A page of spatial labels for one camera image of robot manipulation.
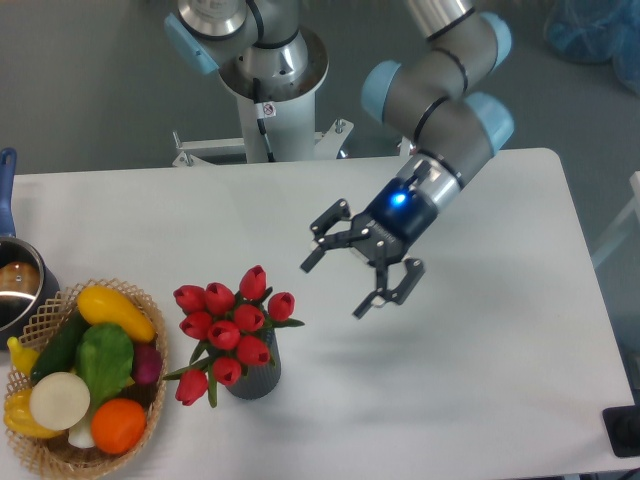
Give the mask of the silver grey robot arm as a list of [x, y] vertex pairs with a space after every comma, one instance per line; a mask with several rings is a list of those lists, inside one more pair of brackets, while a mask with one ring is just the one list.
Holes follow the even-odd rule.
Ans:
[[[493, 158], [514, 130], [511, 114], [475, 85], [508, 56], [506, 23], [469, 1], [411, 1], [408, 10], [428, 43], [404, 67], [378, 64], [362, 90], [363, 109], [416, 148], [360, 213], [336, 201], [311, 224], [310, 271], [330, 250], [350, 248], [375, 270], [376, 284], [355, 309], [401, 304], [424, 274], [409, 248]], [[194, 70], [218, 74], [237, 101], [251, 163], [310, 160], [315, 93], [328, 71], [326, 48], [303, 27], [295, 1], [181, 1], [165, 34]]]

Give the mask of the black dark-blue gripper body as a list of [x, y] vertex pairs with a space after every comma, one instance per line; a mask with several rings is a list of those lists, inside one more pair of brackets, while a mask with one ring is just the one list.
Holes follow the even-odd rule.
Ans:
[[353, 240], [355, 248], [370, 266], [375, 265], [378, 244], [383, 243], [386, 265], [399, 263], [408, 249], [437, 218], [435, 204], [400, 178], [391, 179], [369, 205], [355, 215], [351, 232], [368, 237]]

